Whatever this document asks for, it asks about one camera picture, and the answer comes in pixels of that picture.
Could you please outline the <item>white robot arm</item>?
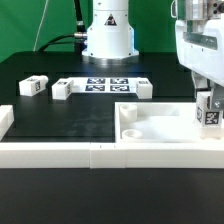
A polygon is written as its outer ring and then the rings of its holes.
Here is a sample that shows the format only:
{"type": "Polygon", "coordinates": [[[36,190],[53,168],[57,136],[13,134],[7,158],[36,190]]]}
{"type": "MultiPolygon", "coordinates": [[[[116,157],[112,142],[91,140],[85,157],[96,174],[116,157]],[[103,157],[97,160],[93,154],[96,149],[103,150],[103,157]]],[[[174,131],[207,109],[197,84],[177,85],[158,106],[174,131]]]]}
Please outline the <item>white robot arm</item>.
{"type": "MultiPolygon", "coordinates": [[[[118,64],[139,55],[128,5],[129,0],[93,0],[85,61],[118,64]]],[[[197,90],[211,90],[208,107],[224,110],[224,0],[173,0],[170,10],[180,64],[191,70],[197,90]]]]}

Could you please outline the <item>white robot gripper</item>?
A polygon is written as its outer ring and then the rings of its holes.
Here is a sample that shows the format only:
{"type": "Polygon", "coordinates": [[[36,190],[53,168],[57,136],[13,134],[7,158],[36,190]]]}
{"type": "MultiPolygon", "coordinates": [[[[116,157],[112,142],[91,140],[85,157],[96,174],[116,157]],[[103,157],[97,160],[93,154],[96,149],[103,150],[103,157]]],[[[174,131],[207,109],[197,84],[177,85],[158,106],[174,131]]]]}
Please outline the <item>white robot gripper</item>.
{"type": "Polygon", "coordinates": [[[175,36],[179,62],[221,85],[211,89],[210,108],[224,110],[224,19],[208,20],[203,33],[187,33],[186,22],[177,20],[175,36]]]}

